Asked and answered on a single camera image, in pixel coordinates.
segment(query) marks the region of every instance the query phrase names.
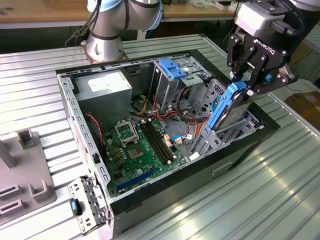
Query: yellow wire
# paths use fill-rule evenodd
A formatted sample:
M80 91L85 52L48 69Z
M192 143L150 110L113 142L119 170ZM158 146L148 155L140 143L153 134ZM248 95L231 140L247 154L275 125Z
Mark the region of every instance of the yellow wire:
M143 113L145 112L146 108L147 108L147 100L145 99L145 100L144 100L143 109L142 109L140 112L138 112L137 115L143 114Z

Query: wooden table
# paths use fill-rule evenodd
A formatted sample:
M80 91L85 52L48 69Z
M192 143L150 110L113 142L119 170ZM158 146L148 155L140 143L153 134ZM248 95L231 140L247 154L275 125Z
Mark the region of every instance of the wooden table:
M0 29L81 26L90 16L87 9L52 9L49 0L1 0L0 8L15 7L0 15ZM230 20L234 13L216 7L197 8L191 4L164 5L164 22Z

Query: ram slot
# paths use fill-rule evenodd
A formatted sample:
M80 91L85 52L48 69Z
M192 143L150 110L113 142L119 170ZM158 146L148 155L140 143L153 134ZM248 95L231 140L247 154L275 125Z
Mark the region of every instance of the ram slot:
M147 126L147 130L151 133L151 135L156 140L156 142L158 142L158 144L161 146L161 148L164 151L164 154L165 154L167 160L173 160L174 158L173 158L171 152L168 150L168 147L162 141L161 137L158 135L158 133L154 129L154 127L150 123L147 124L146 126Z
M173 157L171 153L169 152L161 138L158 136L156 130L154 130L152 125L144 124L140 125L140 128L143 134L145 135L146 139L150 143L151 147L153 148L157 156L160 158L162 164L167 164L168 160L172 161Z

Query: green circuit board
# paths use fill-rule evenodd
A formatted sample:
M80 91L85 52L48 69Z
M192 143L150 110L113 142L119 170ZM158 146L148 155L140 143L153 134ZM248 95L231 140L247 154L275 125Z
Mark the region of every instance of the green circuit board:
M166 146L172 156L175 157L170 164L163 163L161 158L157 155L157 152L152 148L152 144L143 133L142 125L135 124L134 126L139 137L138 143L132 142L123 147L115 128L103 136L106 143L108 142L108 139L111 139L112 141L110 143L109 140L109 143L106 146L107 153L105 160L106 168L111 176L111 181L107 185L107 189L111 197L119 196L122 193L136 188L139 185L186 163L184 157L176 146L173 147L173 150ZM166 134L166 132L159 120L153 120L151 122L151 126L156 130L160 139L165 143L163 135ZM128 129L123 130L126 132L126 136L130 136L130 134L128 134ZM122 136L122 130L118 128L118 131ZM136 180L138 177L143 179L119 189L119 186L122 184Z

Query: cardboard box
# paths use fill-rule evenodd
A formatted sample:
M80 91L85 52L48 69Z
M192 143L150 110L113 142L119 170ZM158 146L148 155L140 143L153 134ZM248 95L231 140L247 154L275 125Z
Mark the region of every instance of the cardboard box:
M88 0L50 0L53 9L86 10Z
M320 131L320 92L295 93L284 102Z

